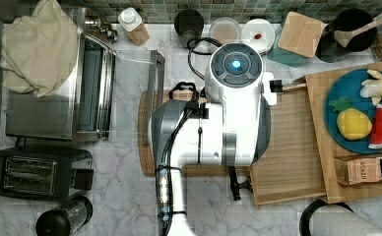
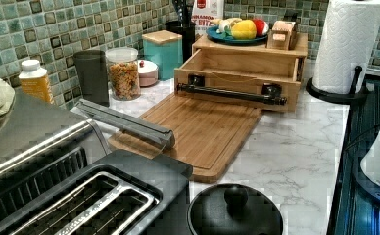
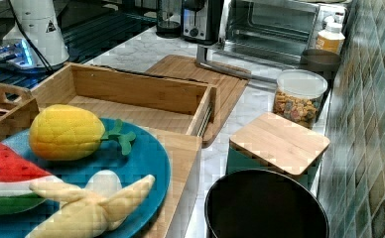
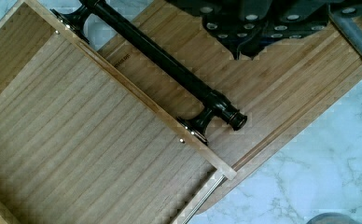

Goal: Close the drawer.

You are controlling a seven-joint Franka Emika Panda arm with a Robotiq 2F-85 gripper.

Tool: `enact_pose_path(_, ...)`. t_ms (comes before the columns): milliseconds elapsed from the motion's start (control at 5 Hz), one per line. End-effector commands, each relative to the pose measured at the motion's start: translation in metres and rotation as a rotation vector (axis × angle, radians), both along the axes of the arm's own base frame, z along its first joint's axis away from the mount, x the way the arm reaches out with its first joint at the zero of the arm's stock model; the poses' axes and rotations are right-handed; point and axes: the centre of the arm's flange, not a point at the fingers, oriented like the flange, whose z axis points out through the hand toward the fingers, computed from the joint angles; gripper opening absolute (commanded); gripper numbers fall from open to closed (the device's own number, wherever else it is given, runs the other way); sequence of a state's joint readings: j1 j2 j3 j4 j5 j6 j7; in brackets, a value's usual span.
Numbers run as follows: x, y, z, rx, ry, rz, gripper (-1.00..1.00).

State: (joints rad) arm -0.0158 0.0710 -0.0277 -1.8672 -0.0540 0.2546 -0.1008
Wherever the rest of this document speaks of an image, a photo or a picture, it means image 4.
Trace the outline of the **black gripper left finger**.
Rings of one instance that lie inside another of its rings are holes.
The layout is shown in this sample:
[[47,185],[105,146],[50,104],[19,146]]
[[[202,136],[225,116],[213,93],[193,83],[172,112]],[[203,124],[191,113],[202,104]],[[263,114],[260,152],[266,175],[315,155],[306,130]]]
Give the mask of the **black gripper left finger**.
[[166,0],[193,17],[202,19],[202,27],[239,60],[241,55],[253,59],[262,50],[259,41],[265,21],[243,13],[245,0]]

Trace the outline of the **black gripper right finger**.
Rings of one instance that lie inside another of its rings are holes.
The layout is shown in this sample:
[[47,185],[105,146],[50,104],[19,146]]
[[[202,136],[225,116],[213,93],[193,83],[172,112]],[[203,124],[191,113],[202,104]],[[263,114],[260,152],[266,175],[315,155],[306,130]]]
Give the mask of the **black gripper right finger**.
[[241,0],[240,18],[251,31],[240,53],[254,58],[282,38],[303,38],[324,29],[329,13],[352,18],[362,15],[362,0]]

